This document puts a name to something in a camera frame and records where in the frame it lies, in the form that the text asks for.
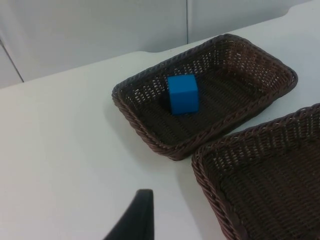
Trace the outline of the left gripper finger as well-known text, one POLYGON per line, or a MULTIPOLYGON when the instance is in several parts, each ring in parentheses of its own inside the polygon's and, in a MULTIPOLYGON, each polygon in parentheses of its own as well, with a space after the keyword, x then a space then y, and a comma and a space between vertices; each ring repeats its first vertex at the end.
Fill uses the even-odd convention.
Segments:
POLYGON ((154 193, 151 189, 137 190, 130 205, 105 239, 154 239, 154 193))

